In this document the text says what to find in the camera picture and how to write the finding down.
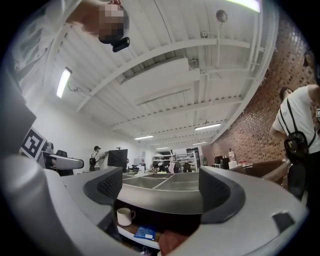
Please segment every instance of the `fluorescent light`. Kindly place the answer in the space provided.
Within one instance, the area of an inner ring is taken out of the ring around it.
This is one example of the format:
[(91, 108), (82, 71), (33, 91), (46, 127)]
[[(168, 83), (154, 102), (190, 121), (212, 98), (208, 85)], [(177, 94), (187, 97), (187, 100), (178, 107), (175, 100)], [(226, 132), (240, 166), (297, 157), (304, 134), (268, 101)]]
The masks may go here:
[(226, 0), (226, 1), (248, 7), (249, 9), (260, 13), (260, 3), (257, 0)]
[(148, 138), (153, 138), (152, 135), (149, 136), (144, 136), (144, 137), (139, 137), (139, 138), (134, 138), (135, 140), (143, 140), (143, 139), (148, 139)]
[(199, 131), (199, 130), (202, 130), (202, 129), (217, 127), (217, 126), (220, 126), (220, 125), (221, 125), (221, 123), (216, 123), (216, 124), (212, 124), (212, 125), (197, 127), (197, 128), (195, 128), (194, 130), (195, 130), (195, 131)]
[(67, 85), (67, 82), (68, 82), (71, 74), (72, 74), (72, 71), (69, 68), (65, 67), (62, 74), (61, 74), (61, 77), (60, 77), (58, 89), (56, 90), (56, 95), (59, 98), (62, 97), (62, 94), (64, 93), (65, 87)]
[(202, 143), (207, 143), (207, 142), (203, 141), (203, 142), (193, 143), (192, 145), (198, 145), (198, 144), (202, 144)]

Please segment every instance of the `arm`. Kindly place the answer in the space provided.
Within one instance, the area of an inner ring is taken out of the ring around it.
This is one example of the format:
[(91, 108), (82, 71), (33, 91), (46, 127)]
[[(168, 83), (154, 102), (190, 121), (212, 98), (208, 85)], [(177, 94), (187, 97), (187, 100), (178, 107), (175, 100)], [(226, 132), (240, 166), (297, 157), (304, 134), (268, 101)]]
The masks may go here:
[(308, 94), (313, 103), (320, 105), (320, 87), (317, 84), (308, 85)]
[(271, 137), (275, 137), (275, 138), (278, 138), (280, 140), (286, 140), (287, 139), (287, 135), (285, 135), (284, 133), (276, 130), (275, 128), (271, 127), (270, 129), (270, 132), (269, 132), (269, 135)]

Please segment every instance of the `backpack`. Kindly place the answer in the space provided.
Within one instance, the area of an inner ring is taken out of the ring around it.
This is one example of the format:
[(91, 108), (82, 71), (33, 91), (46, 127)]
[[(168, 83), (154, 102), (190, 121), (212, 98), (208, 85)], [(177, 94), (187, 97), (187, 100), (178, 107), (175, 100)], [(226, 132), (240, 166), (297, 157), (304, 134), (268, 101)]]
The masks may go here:
[(92, 157), (92, 154), (91, 154), (91, 158), (89, 159), (89, 164), (90, 164), (90, 166), (95, 166), (96, 163), (97, 163), (97, 161), (96, 161), (96, 156), (97, 156), (98, 152), (95, 154), (94, 157)]
[[(285, 125), (286, 131), (288, 133), (288, 135), (287, 135), (288, 138), (284, 141), (284, 148), (285, 148), (287, 158), (293, 164), (298, 164), (298, 163), (302, 163), (306, 159), (306, 157), (308, 156), (309, 148), (316, 138), (316, 131), (314, 131), (313, 138), (310, 141), (310, 143), (308, 144), (306, 135), (302, 131), (299, 131), (297, 128), (297, 125), (296, 125), (296, 122), (294, 119), (294, 115), (292, 114), (292, 110), (291, 110), (291, 106), (290, 106), (288, 98), (286, 99), (286, 103), (288, 105), (290, 116), (292, 118), (294, 132), (289, 131), (288, 126), (285, 122), (285, 119), (282, 115), (282, 111), (281, 111), (281, 107), (280, 107), (280, 115), (281, 115), (282, 121)], [(280, 122), (279, 116), (278, 116), (278, 120), (279, 120), (279, 123), (280, 123), (283, 131), (286, 132)]]

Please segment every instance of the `white wall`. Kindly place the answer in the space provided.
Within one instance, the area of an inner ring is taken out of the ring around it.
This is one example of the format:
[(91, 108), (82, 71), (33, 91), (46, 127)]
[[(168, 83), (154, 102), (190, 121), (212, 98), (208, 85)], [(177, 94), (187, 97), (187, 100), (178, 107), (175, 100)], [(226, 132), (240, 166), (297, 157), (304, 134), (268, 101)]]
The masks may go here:
[[(135, 140), (123, 138), (111, 130), (94, 123), (90, 118), (81, 113), (70, 110), (58, 99), (47, 100), (34, 112), (36, 120), (33, 127), (44, 136), (57, 150), (66, 151), (68, 157), (82, 159), (84, 168), (75, 169), (74, 174), (89, 169), (89, 159), (94, 146), (99, 146), (101, 152), (128, 149), (128, 159), (131, 166), (134, 158), (145, 151), (145, 163), (147, 167), (152, 163), (154, 152), (143, 147)], [(106, 159), (101, 167), (107, 166)]]

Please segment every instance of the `black monitor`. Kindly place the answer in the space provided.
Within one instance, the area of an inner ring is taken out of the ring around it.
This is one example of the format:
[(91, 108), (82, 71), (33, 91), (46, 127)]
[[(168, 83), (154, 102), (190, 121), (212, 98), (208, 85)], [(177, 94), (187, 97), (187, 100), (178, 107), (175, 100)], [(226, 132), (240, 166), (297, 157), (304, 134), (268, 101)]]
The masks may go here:
[(110, 150), (108, 166), (122, 167), (122, 172), (127, 170), (128, 149)]

